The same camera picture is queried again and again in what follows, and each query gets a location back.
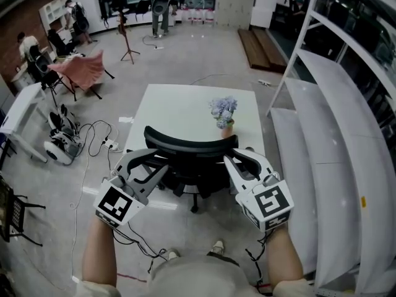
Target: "standing person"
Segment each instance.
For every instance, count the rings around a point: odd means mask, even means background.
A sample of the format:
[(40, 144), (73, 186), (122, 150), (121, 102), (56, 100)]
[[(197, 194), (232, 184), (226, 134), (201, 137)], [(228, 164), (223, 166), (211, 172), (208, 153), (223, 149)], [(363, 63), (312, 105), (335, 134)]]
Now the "standing person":
[[(145, 297), (258, 297), (238, 264), (224, 257), (218, 240), (207, 256), (180, 257), (168, 251), (168, 261), (151, 273)], [(285, 225), (267, 240), (267, 266), (274, 297), (315, 297), (303, 279), (303, 267)], [(120, 297), (113, 230), (94, 217), (82, 261), (82, 282), (76, 297)]]
[(33, 77), (35, 82), (41, 80), (41, 74), (36, 67), (36, 57), (40, 55), (40, 45), (38, 40), (33, 36), (27, 37), (24, 32), (20, 32), (17, 36), (19, 44), (20, 60), (27, 61), (27, 71)]
[[(161, 29), (163, 30), (164, 35), (167, 35), (169, 33), (169, 6), (172, 6), (172, 15), (176, 15), (176, 10), (178, 9), (178, 2), (176, 0), (168, 0), (168, 7), (165, 9), (164, 13), (161, 13), (162, 14)], [(155, 14), (155, 10), (152, 10), (152, 15), (153, 15), (153, 36), (157, 38), (158, 20), (160, 16)]]
[(92, 43), (92, 39), (89, 36), (89, 22), (85, 17), (85, 10), (81, 2), (73, 2), (71, 0), (66, 1), (66, 28), (69, 29), (70, 22), (72, 22), (74, 33), (79, 37), (81, 44), (88, 42)]

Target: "sneaker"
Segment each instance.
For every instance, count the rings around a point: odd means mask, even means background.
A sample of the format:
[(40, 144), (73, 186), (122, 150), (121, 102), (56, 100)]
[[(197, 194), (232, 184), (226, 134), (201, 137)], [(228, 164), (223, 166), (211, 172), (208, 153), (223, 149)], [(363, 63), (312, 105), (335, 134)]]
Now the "sneaker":
[(218, 239), (210, 252), (223, 256), (225, 252), (224, 241), (222, 239)]
[(180, 257), (180, 253), (176, 249), (169, 249), (168, 250), (168, 260), (173, 260)]

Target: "concrete floor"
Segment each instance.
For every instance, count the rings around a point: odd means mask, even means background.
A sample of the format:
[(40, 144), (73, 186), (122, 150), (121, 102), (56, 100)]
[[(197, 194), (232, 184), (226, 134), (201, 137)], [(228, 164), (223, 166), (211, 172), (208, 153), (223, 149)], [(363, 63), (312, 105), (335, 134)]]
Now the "concrete floor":
[[(250, 69), (234, 30), (178, 25), (171, 28), (167, 37), (155, 40), (158, 46), (164, 47), (162, 50), (154, 50), (142, 43), (142, 37), (150, 32), (150, 26), (128, 31), (133, 49), (141, 52), (141, 55), (134, 54), (134, 65), (130, 61), (120, 61), (126, 52), (121, 35), (115, 32), (95, 35), (99, 42), (86, 46), (82, 51), (95, 54), (103, 49), (105, 67), (116, 78), (106, 77), (103, 84), (96, 86), (102, 100), (92, 92), (78, 90), (77, 102), (74, 103), (72, 95), (58, 86), (58, 103), (65, 103), (81, 124), (99, 119), (114, 124), (119, 129), (117, 142), (123, 148), (131, 125), (118, 123), (118, 118), (136, 115), (148, 84), (190, 84), (211, 74), (231, 74), (211, 76), (196, 84), (253, 90), (256, 93), (266, 156), (273, 167), (282, 172), (272, 122), (265, 117), (282, 75)], [(152, 40), (146, 38), (145, 41), (149, 43)], [(257, 84), (258, 79), (269, 81), (273, 88)], [(292, 107), (286, 90), (282, 91), (277, 106)], [(97, 127), (101, 138), (106, 131), (104, 125)], [(42, 143), (48, 134), (48, 125), (33, 115), (24, 135), (43, 153)], [(91, 152), (95, 153), (99, 145), (100, 141), (94, 140)], [(46, 210), (31, 209), (25, 214), (25, 233), (43, 243), (43, 247), (23, 238), (13, 238), (9, 244), (0, 241), (0, 260), (12, 272), (15, 290), (20, 296), (72, 296), (75, 291), (75, 283), (71, 280), (72, 265), (74, 276), (80, 278), (82, 254), (93, 215), (95, 196), (92, 193), (97, 192), (102, 178), (109, 174), (107, 152), (102, 149), (98, 156), (90, 157), (82, 185), (87, 166), (85, 151), (71, 166), (61, 166), (52, 160), (44, 164), (31, 159), (21, 148), (17, 151), (17, 155), (6, 159), (2, 173), (15, 193), (28, 196), (29, 202), (47, 206)], [(119, 157), (120, 154), (110, 154), (113, 166)], [(76, 214), (71, 210), (71, 203), (76, 204), (81, 194), (77, 209), (77, 237), (71, 259)], [(213, 241), (220, 237), (226, 241), (226, 254), (241, 264), (251, 283), (256, 282), (256, 268), (244, 249), (258, 252), (260, 247), (256, 240), (262, 235), (242, 215), (234, 197), (227, 191), (218, 192), (206, 200), (199, 199), (198, 214), (189, 211), (192, 206), (190, 195), (177, 198), (170, 191), (154, 190), (150, 198), (177, 205), (175, 210), (147, 207), (132, 221), (133, 229), (144, 236), (154, 250), (174, 247), (182, 255), (205, 254)], [(122, 231), (133, 236), (128, 228)], [(151, 259), (145, 257), (136, 245), (116, 243), (116, 253), (119, 273), (143, 280), (147, 278)], [(159, 259), (154, 261), (154, 265), (159, 263)], [(260, 260), (260, 265), (265, 273), (265, 257)], [(144, 292), (145, 284), (119, 277), (118, 288), (124, 296), (137, 296)]]

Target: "pink chair cover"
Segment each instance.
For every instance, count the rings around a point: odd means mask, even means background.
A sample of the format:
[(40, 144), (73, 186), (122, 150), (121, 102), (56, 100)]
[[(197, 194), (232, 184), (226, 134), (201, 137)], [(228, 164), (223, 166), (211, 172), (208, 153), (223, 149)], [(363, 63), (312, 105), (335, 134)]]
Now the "pink chair cover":
[(50, 69), (70, 78), (82, 90), (89, 89), (105, 71), (103, 50), (93, 57), (73, 57), (61, 64), (48, 65)]

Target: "red brick wall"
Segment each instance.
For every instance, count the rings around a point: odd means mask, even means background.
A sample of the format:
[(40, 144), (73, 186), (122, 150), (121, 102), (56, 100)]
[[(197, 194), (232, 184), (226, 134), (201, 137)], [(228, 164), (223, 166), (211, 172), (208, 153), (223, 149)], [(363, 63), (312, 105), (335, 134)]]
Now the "red brick wall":
[(10, 81), (21, 66), (17, 35), (34, 35), (41, 47), (49, 46), (38, 10), (52, 0), (25, 0), (0, 18), (0, 74), (10, 87)]

